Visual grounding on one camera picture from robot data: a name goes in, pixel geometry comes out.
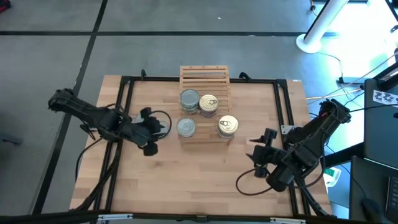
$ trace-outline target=pull tab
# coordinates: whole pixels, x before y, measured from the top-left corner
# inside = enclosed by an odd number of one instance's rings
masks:
[[[229,121],[220,121],[220,124],[223,125],[223,126],[228,126],[231,123]]]
[[[214,105],[214,104],[217,103],[217,100],[209,100],[208,103],[209,103],[210,105]]]

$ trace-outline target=gray floor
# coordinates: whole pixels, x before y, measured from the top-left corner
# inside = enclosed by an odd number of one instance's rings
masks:
[[[100,0],[12,3],[12,9],[0,14],[0,31],[90,31],[101,5]],[[305,32],[315,19],[308,8],[307,0],[109,0],[100,30]],[[349,5],[344,10],[339,16],[358,11],[382,18],[391,14],[377,4]],[[387,18],[383,26],[376,24],[368,30],[386,31],[392,23]],[[344,32],[346,28],[337,22],[330,30]],[[0,215],[30,212],[62,120],[62,114],[47,109],[47,100],[56,89],[73,86],[88,39],[0,36],[0,127],[24,139],[19,147],[0,143]],[[391,40],[384,32],[324,38],[322,52],[342,59],[345,75],[358,77],[393,54],[395,43],[386,39]],[[324,54],[305,54],[294,41],[295,37],[97,37],[79,97],[95,103],[104,75],[138,75],[144,68],[148,75],[177,76],[180,65],[228,65],[232,77],[244,71],[253,78],[301,79],[308,97],[336,89],[335,80],[341,75],[338,61]],[[350,98],[337,99],[346,102]],[[361,99],[356,100],[359,105],[348,106],[359,108]],[[318,103],[309,108],[316,113]],[[44,206],[46,213],[69,208],[76,158],[87,139],[79,125],[80,121],[72,119]],[[363,114],[357,112],[350,124],[337,130],[329,145],[338,151],[356,144],[362,141],[362,131]],[[333,210],[340,211],[341,217],[346,216],[343,207],[348,207],[348,187],[349,174],[344,170],[338,184],[329,189]]]

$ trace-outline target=wooden crate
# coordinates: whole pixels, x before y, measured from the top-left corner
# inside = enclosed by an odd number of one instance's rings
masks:
[[[181,111],[181,118],[195,121],[196,131],[190,138],[179,136],[179,140],[182,143],[228,143],[229,139],[221,138],[217,132],[218,121],[232,109],[228,66],[181,66],[180,93],[186,89],[196,90],[200,97],[214,95],[218,99],[218,109],[212,118],[203,117],[199,111],[195,114]]]

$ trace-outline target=tin can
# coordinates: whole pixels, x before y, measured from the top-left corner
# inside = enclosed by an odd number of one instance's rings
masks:
[[[218,108],[218,100],[213,95],[204,95],[199,101],[200,113],[206,117],[211,118],[216,114]]]
[[[186,114],[193,114],[199,108],[199,93],[196,90],[184,90],[180,94],[181,109]]]
[[[238,120],[231,115],[223,116],[218,121],[218,134],[222,138],[231,139],[234,137],[236,130],[238,130]]]
[[[191,118],[182,118],[177,122],[177,132],[185,138],[189,138],[195,134],[195,122]]]

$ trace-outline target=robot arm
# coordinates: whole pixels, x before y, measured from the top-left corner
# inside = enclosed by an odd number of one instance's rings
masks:
[[[277,132],[266,129],[260,139],[253,140],[264,143],[265,146],[257,145],[253,154],[248,154],[256,168],[255,176],[266,177],[267,183],[277,192],[284,191],[295,180],[315,213],[327,215],[311,196],[303,180],[325,156],[324,145],[329,137],[340,124],[348,123],[350,119],[348,108],[336,100],[326,100],[321,103],[318,117],[302,128],[290,130],[284,136],[283,144],[286,150],[271,146]],[[271,173],[266,168],[268,163],[276,165]]]
[[[141,110],[141,123],[131,123],[132,119],[122,112],[108,107],[96,107],[79,98],[72,90],[57,90],[49,100],[49,108],[53,111],[62,111],[73,115],[83,121],[81,128],[89,132],[90,128],[96,128],[99,135],[109,141],[116,142],[125,139],[137,144],[144,150],[146,156],[157,153],[159,133],[164,128],[160,122],[152,116],[150,108]]]

